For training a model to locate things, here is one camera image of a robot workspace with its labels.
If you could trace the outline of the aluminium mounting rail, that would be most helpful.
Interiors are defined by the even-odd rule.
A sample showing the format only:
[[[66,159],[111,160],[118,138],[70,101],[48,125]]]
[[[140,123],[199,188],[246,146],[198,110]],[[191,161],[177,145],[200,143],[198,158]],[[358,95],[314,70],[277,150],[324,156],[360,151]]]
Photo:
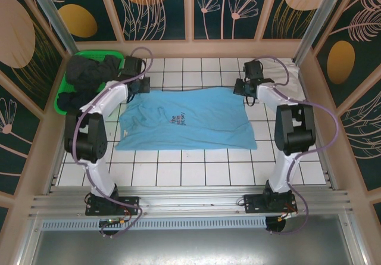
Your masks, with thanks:
[[[238,202],[246,194],[261,194],[263,186],[121,186],[121,196],[139,197],[144,217],[243,216]],[[297,186],[299,215],[341,214],[352,211],[346,191],[328,186]],[[30,217],[85,217],[87,187],[52,187],[50,194],[33,198]]]

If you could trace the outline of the grey metal sheet panel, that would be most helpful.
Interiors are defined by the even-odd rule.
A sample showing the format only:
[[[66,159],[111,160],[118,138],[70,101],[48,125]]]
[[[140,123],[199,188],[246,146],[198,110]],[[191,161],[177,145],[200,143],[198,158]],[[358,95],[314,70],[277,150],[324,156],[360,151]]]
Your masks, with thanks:
[[[301,231],[141,229],[108,239],[95,230],[48,230],[38,220],[20,265],[370,265],[343,214],[311,216]]]

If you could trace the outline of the crumpled grey t-shirt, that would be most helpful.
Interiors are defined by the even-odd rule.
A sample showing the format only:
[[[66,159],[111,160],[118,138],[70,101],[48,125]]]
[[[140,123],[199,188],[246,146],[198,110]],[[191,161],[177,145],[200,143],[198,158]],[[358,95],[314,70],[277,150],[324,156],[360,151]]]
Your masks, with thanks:
[[[117,77],[120,63],[121,59],[113,55],[106,55],[102,61],[74,55],[67,63],[65,79],[78,92],[95,92],[102,83]]]

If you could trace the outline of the folded white t-shirt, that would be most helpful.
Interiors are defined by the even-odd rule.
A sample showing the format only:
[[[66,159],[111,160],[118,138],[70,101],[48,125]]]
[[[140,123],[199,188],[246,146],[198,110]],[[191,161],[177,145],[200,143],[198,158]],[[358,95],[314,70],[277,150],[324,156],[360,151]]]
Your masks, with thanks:
[[[284,84],[287,81],[286,70],[280,63],[272,58],[260,59],[263,65],[264,77],[274,80],[275,83],[280,83],[280,85],[277,86],[277,89],[284,95],[297,100],[304,100],[304,91],[299,81],[299,67],[297,67],[291,59],[282,58],[280,60],[289,72],[288,84],[286,86],[281,86],[281,84]]]

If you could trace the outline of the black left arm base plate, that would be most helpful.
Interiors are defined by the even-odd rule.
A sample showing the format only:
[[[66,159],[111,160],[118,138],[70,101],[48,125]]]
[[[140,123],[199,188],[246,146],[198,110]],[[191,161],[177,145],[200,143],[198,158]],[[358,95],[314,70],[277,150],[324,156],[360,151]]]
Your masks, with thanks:
[[[136,216],[139,205],[138,197],[118,197],[118,203],[114,203],[105,198],[90,195],[85,199],[86,216]]]

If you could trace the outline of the aluminium corner post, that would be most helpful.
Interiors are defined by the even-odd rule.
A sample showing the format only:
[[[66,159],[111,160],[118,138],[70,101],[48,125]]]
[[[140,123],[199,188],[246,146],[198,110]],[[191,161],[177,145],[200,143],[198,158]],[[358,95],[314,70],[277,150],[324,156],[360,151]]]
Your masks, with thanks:
[[[306,57],[319,31],[323,28],[323,25],[327,21],[336,3],[337,0],[322,0],[320,6],[317,8],[317,11],[314,13],[293,58],[293,62],[297,66],[300,66],[303,59]]]
[[[65,45],[66,50],[70,55],[74,55],[79,50],[77,45],[68,31],[64,21],[58,13],[58,10],[51,0],[37,0],[41,8],[43,9],[45,15],[49,18],[52,23],[53,28],[57,32],[57,35],[61,39],[62,43]]]

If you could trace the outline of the small circuit board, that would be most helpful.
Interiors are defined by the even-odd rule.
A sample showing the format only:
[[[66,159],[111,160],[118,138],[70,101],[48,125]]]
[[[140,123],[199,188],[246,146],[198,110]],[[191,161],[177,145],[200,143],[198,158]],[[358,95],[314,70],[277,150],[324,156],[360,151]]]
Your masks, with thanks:
[[[125,224],[126,222],[128,222],[128,220],[124,219],[124,218],[101,219],[99,221],[98,227],[99,228],[102,228],[102,227],[114,227],[114,226]]]

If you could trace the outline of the crumpled navy t-shirt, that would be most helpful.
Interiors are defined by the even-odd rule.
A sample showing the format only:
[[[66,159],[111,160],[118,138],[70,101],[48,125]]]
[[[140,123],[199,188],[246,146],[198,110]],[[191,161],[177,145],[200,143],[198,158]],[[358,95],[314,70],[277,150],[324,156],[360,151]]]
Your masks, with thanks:
[[[97,92],[61,92],[58,94],[57,106],[61,111],[79,110],[82,106],[89,103]]]

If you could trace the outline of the green plastic basket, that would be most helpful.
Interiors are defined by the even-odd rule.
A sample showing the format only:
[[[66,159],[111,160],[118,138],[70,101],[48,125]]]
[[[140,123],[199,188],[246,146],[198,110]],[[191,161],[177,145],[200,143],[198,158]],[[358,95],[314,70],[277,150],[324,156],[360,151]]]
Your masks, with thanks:
[[[87,50],[74,54],[55,97],[56,112],[65,115],[91,101],[107,82],[117,77],[123,61],[123,54],[118,51]]]

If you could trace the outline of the light blue printed t-shirt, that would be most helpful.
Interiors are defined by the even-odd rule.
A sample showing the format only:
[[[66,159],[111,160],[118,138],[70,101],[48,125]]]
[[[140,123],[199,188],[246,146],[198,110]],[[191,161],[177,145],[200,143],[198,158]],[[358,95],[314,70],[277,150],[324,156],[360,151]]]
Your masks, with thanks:
[[[142,93],[119,123],[118,151],[257,149],[243,99],[230,88]]]

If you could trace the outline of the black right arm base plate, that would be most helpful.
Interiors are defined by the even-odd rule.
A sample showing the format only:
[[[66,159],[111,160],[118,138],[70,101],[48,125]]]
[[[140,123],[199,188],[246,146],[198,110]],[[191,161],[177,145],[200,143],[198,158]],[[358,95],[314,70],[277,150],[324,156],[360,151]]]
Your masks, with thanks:
[[[265,197],[263,194],[244,195],[246,213],[296,213],[298,207],[294,194]]]

